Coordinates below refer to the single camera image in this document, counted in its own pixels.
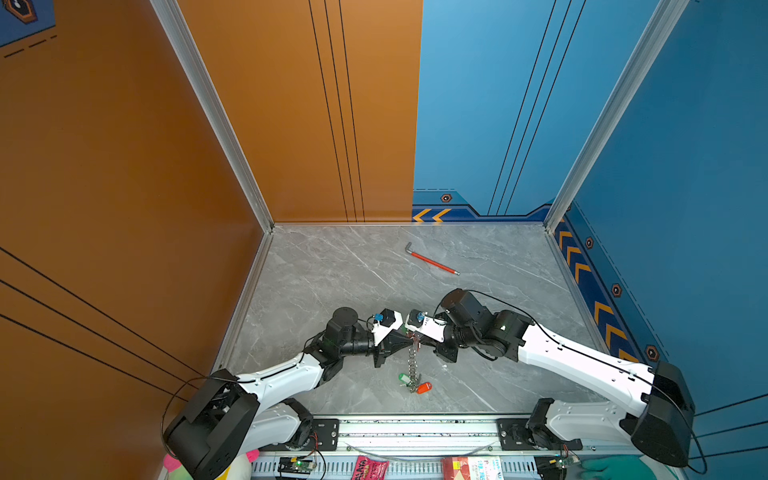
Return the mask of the metal keyring with chain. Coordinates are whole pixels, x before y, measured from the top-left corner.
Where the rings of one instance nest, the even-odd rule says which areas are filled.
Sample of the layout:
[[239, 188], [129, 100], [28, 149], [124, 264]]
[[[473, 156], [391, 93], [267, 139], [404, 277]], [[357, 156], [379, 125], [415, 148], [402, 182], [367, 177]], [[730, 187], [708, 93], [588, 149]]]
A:
[[415, 393], [420, 385], [421, 374], [418, 372], [417, 355], [420, 350], [420, 337], [418, 333], [410, 333], [411, 346], [408, 352], [408, 372], [406, 386], [411, 393]]

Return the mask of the red key tag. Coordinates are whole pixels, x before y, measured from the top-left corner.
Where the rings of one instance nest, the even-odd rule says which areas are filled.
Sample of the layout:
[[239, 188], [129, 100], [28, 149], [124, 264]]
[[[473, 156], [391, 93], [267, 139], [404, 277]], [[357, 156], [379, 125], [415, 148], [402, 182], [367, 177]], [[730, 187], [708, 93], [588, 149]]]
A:
[[433, 388], [433, 386], [432, 386], [432, 384], [430, 382], [424, 382], [424, 383], [420, 384], [416, 388], [416, 393], [418, 395], [422, 395], [422, 394], [425, 394], [425, 393], [431, 391], [432, 388]]

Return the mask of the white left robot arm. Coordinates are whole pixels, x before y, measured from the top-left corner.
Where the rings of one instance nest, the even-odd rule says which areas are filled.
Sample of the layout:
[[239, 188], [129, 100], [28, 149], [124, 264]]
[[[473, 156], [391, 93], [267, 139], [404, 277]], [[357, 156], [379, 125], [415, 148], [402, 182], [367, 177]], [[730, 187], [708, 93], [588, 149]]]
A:
[[365, 323], [355, 310], [334, 311], [323, 331], [300, 353], [267, 369], [235, 375], [220, 369], [171, 421], [162, 421], [162, 442], [194, 479], [216, 479], [233, 461], [270, 444], [303, 445], [313, 416], [299, 393], [329, 382], [350, 356], [386, 358], [411, 344], [407, 316], [384, 309]]

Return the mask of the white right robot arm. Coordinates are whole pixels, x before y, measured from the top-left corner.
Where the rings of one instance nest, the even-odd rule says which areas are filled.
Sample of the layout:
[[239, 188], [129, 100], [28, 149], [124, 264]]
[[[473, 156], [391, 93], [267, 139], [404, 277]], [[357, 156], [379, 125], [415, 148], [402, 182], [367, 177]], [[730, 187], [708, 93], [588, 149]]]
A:
[[460, 350], [476, 349], [490, 359], [550, 371], [601, 396], [599, 402], [538, 400], [526, 424], [534, 445], [551, 449], [606, 440], [631, 445], [670, 467], [688, 466], [697, 442], [696, 409], [678, 367], [613, 357], [554, 333], [519, 307], [492, 312], [479, 295], [455, 289], [433, 313], [409, 312], [405, 326], [448, 363], [457, 361]]

